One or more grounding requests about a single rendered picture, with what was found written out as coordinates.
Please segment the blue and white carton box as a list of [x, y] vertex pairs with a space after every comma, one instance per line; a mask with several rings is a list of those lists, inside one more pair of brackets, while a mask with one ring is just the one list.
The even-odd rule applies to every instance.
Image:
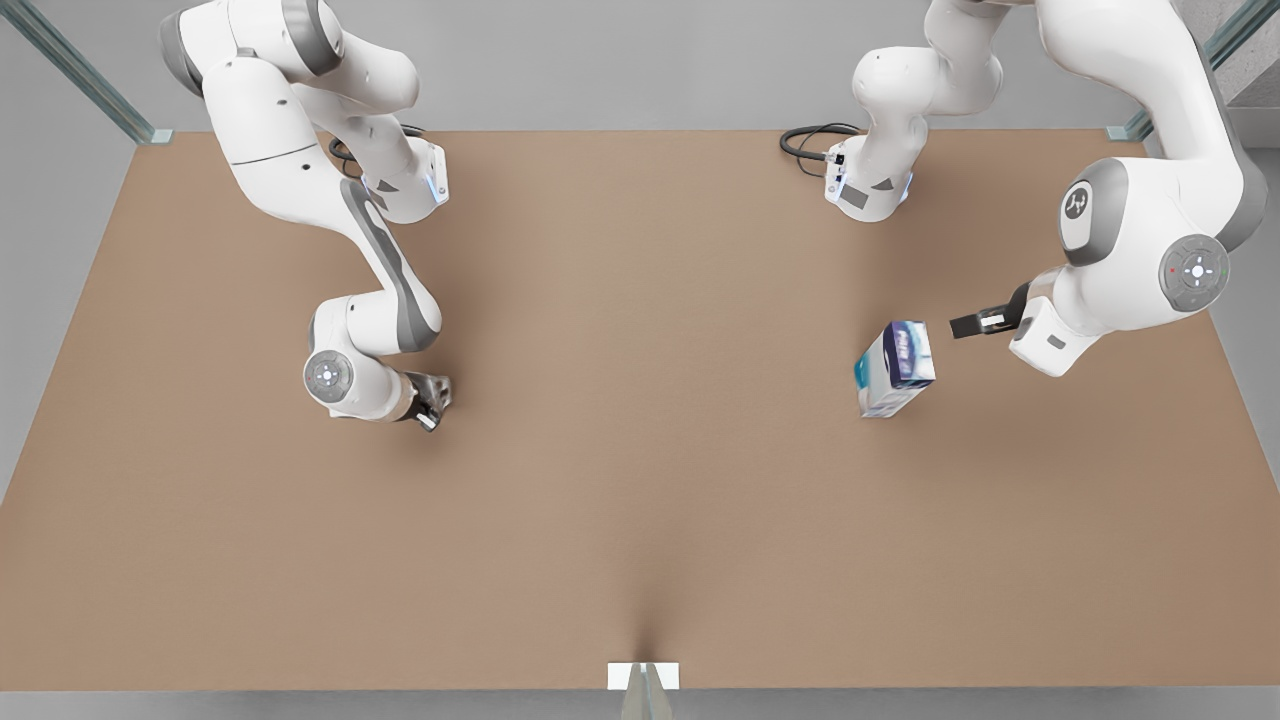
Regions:
[[925, 323], [891, 322], [854, 372], [861, 416], [895, 415], [936, 380]]

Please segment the silver frame post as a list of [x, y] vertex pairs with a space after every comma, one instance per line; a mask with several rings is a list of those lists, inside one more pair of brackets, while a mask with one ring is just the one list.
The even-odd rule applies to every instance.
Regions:
[[609, 662], [607, 689], [623, 691], [621, 720], [675, 720], [667, 691], [680, 688], [677, 662]]
[[1172, 14], [1138, 26], [1117, 77], [1140, 110], [1105, 133], [1140, 143], [1157, 135], [1170, 152], [1207, 146], [1233, 131], [1245, 147], [1280, 146], [1280, 0], [1170, 0]]
[[154, 127], [29, 0], [0, 0], [0, 15], [138, 146], [169, 145], [173, 129]]

